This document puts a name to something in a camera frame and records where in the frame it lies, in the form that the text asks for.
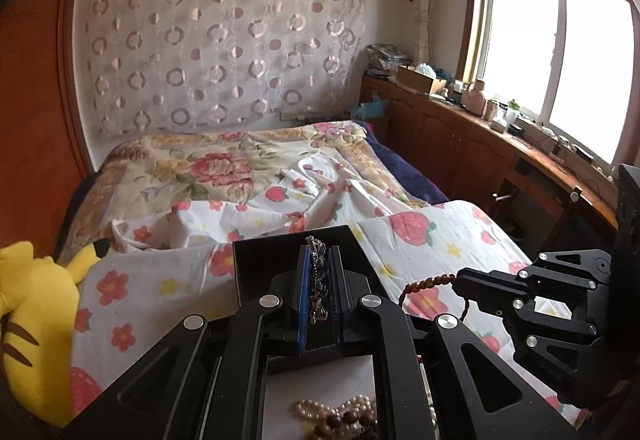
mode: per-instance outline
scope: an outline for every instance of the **floral quilt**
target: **floral quilt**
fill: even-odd
[[[244,133],[143,136],[116,147],[82,203],[60,256],[62,264],[84,245],[109,237],[110,221],[163,213],[180,201],[247,203],[281,171],[321,153],[350,166],[402,203],[422,207],[382,165],[365,130],[351,121]]]

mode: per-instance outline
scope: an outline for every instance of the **navy blue blanket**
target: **navy blue blanket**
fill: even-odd
[[[366,122],[361,120],[354,120],[354,122],[367,130],[367,142],[373,149],[373,152],[385,167],[389,169],[389,172],[396,177],[396,180],[404,187],[404,190],[431,205],[449,201],[449,198],[447,198],[433,182],[425,178],[418,169],[405,162],[398,153],[378,142]]]

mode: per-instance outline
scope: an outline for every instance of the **pearl necklace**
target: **pearl necklace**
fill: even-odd
[[[297,401],[294,408],[300,419],[311,421],[321,421],[330,415],[341,416],[347,411],[354,411],[358,414],[368,413],[373,420],[375,420],[378,415],[376,412],[376,401],[361,394],[348,399],[335,409],[320,404],[319,402],[314,402],[310,398],[303,398]],[[343,423],[335,432],[341,436],[358,429],[360,429],[360,425],[357,422],[352,424]]]

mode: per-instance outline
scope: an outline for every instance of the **necklace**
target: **necklace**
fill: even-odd
[[[358,395],[332,409],[311,399],[295,403],[302,420],[318,421],[310,440],[336,438],[351,434],[359,440],[378,440],[378,414],[376,401]]]
[[[311,253],[313,277],[309,295],[309,322],[314,325],[318,321],[326,321],[329,317],[326,309],[322,306],[322,299],[328,293],[328,287],[325,283],[326,268],[324,267],[326,245],[312,235],[307,236],[306,243]]]

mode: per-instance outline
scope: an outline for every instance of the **window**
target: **window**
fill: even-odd
[[[482,13],[465,75],[484,80],[490,96],[514,98],[609,170],[634,76],[629,0],[482,0],[475,8]]]

